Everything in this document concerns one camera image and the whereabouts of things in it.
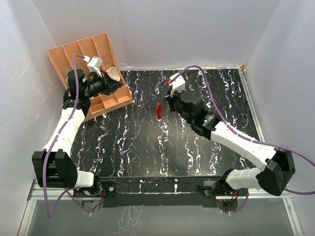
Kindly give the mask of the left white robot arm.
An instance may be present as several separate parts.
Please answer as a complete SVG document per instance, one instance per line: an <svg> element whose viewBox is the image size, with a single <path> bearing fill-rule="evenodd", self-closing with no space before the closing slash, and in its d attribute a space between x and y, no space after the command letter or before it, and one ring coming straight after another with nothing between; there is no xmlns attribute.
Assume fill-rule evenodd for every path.
<svg viewBox="0 0 315 236"><path fill-rule="evenodd" d="M92 105L90 98L103 93L113 94L123 84L115 67L92 71L86 75L82 69L67 74L68 89L63 95L61 117L43 150L32 155L32 164L40 187L84 188L91 196L102 189L94 173L80 171L70 159L73 141Z"/></svg>

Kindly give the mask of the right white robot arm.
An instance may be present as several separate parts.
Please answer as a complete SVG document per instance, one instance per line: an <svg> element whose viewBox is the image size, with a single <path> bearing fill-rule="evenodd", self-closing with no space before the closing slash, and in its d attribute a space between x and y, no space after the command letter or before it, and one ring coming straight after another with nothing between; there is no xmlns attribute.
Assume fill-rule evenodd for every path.
<svg viewBox="0 0 315 236"><path fill-rule="evenodd" d="M210 112L202 97L193 90L168 89L164 97L170 111L177 112L198 135L219 143L250 161L251 169L227 170L211 186L203 189L218 195L231 195L243 188L263 189L280 196L296 172L290 151L257 143L245 133L229 129L222 119Z"/></svg>

